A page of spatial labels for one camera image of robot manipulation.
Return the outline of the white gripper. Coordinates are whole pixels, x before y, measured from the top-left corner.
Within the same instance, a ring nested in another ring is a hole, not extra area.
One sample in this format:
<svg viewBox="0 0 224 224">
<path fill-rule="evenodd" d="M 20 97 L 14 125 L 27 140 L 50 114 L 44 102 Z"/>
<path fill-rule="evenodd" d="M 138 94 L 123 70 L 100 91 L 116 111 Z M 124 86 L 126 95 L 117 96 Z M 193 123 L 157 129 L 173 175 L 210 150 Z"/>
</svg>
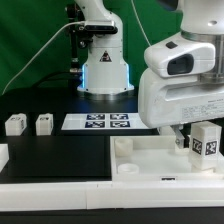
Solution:
<svg viewBox="0 0 224 224">
<path fill-rule="evenodd" d="M 150 129 L 173 125 L 175 143 L 183 149 L 180 124 L 224 117 L 224 84 L 202 84 L 197 76 L 163 79 L 146 69 L 139 84 L 138 113 Z"/>
</svg>

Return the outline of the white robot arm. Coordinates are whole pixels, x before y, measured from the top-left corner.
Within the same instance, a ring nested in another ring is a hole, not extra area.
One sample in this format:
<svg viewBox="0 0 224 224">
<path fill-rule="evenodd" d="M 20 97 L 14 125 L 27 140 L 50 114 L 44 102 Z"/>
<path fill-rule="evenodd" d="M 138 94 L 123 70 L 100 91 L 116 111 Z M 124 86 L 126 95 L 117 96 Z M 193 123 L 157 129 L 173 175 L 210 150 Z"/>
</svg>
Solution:
<svg viewBox="0 0 224 224">
<path fill-rule="evenodd" d="M 224 0 L 157 0 L 180 31 L 144 52 L 138 113 L 149 128 L 224 117 Z"/>
</svg>

